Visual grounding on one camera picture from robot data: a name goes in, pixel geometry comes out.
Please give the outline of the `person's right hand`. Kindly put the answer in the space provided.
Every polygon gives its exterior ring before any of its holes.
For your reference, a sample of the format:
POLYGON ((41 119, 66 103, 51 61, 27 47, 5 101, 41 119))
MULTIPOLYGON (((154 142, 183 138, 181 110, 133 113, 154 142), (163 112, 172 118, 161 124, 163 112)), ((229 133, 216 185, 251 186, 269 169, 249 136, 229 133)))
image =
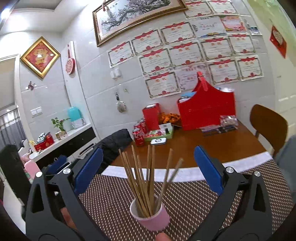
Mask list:
POLYGON ((155 241, 171 241, 171 238, 164 232, 156 235, 155 241))

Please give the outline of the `person's left hand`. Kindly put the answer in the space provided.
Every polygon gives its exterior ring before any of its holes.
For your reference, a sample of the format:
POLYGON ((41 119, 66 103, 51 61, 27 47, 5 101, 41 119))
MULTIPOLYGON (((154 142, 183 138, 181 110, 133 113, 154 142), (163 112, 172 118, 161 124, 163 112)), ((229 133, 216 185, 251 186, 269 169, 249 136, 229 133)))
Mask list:
POLYGON ((60 209, 60 211, 62 213, 64 220, 66 221, 67 226, 76 230, 77 227, 76 227, 75 223, 73 222, 67 208, 64 207, 64 208, 60 209))

